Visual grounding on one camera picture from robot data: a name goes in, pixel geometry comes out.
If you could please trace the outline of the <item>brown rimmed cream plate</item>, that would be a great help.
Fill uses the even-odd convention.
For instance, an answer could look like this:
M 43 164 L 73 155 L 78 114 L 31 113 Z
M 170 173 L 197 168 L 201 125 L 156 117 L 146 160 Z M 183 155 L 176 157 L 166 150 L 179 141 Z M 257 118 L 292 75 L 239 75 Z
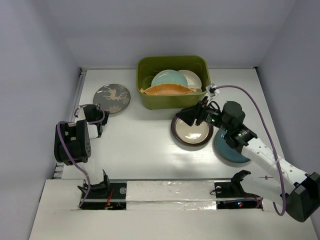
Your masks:
M 202 122 L 200 125 L 196 125 L 194 122 L 192 126 L 189 126 L 176 116 L 171 120 L 170 130 L 178 142 L 189 147 L 205 145 L 214 133 L 214 127 L 206 122 Z

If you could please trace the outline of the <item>grey deer pattern plate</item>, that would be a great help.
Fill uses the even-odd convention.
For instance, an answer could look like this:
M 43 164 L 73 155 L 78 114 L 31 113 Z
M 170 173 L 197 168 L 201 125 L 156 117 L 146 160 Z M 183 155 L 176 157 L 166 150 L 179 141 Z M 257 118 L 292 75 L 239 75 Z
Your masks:
M 100 105 L 110 115 L 123 112 L 131 102 L 130 91 L 121 84 L 107 84 L 97 90 L 93 96 L 93 103 Z

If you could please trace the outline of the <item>white three-section divided plate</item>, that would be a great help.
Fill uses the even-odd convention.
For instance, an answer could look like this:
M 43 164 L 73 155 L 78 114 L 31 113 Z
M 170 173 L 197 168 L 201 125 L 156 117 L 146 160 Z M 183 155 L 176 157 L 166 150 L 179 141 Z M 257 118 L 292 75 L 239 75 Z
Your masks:
M 202 81 L 198 77 L 197 74 L 190 70 L 179 70 L 179 73 L 181 73 L 187 80 L 187 87 L 190 89 L 196 89 L 196 93 L 202 93 Z

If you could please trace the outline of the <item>orange leaf shaped dish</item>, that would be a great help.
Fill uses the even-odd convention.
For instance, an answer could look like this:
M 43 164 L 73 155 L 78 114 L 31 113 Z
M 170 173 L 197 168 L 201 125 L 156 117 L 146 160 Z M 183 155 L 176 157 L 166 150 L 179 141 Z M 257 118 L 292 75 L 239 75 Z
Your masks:
M 190 93 L 195 93 L 196 88 L 189 88 L 180 84 L 175 83 L 163 83 L 155 86 L 151 86 L 147 89 L 140 89 L 141 93 L 146 95 L 186 95 Z

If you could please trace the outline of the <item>light green flower plate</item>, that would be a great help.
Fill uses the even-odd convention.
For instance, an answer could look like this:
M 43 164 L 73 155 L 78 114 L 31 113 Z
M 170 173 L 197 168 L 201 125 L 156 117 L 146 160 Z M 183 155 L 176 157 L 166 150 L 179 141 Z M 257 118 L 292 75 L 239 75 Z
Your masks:
M 155 75 L 152 79 L 151 86 L 154 87 L 160 84 L 178 84 L 184 87 L 188 86 L 188 81 L 183 74 L 176 70 L 163 70 Z

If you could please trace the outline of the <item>teal round floral plate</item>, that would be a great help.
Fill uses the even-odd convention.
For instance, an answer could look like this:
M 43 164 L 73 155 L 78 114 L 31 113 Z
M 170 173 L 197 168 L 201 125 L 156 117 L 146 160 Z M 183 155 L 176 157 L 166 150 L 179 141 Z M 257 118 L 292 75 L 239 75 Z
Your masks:
M 213 145 L 215 151 L 221 156 L 225 161 L 228 161 L 233 164 L 246 164 L 251 160 L 240 153 L 238 153 L 235 149 L 232 149 L 226 143 L 224 136 L 226 132 L 219 129 L 215 134 Z

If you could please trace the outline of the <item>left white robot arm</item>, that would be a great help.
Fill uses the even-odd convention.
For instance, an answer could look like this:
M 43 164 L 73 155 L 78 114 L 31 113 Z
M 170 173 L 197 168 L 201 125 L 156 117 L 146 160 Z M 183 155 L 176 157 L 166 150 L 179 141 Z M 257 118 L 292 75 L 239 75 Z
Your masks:
M 110 112 L 98 104 L 79 105 L 74 111 L 75 118 L 83 112 L 84 118 L 76 122 L 62 122 L 55 127 L 53 153 L 58 163 L 67 166 L 86 163 L 91 157 L 92 139 L 101 138 L 103 126 L 108 122 Z

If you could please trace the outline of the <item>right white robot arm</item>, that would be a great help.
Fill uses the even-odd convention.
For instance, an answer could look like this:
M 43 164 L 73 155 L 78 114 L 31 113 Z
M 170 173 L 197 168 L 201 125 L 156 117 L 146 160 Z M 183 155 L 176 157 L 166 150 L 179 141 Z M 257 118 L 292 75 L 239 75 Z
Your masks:
M 176 114 L 189 126 L 205 122 L 225 131 L 224 140 L 230 148 L 272 176 L 273 181 L 270 181 L 254 178 L 246 170 L 236 173 L 230 183 L 230 190 L 235 196 L 254 192 L 282 205 L 294 220 L 305 222 L 320 207 L 320 175 L 316 172 L 309 174 L 279 157 L 244 125 L 245 116 L 237 102 L 228 101 L 219 110 L 208 106 L 206 100 Z

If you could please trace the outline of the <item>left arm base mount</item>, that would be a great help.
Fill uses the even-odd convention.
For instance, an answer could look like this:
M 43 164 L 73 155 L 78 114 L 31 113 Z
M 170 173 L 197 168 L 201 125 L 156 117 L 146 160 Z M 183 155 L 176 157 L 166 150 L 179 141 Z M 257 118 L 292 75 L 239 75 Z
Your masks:
M 126 210 L 127 209 L 127 182 L 110 181 L 109 176 L 103 170 L 103 180 L 90 185 L 90 191 L 86 196 L 88 184 L 78 186 L 81 191 L 79 208 L 82 210 Z

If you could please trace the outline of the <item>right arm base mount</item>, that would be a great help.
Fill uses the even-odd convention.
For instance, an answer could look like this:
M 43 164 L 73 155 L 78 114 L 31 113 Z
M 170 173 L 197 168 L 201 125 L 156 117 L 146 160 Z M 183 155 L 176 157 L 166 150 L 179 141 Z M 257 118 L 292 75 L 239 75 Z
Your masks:
M 241 181 L 250 174 L 247 170 L 241 170 L 230 181 L 214 183 L 214 189 L 209 194 L 218 198 L 218 210 L 263 209 L 263 198 L 245 192 L 241 186 Z

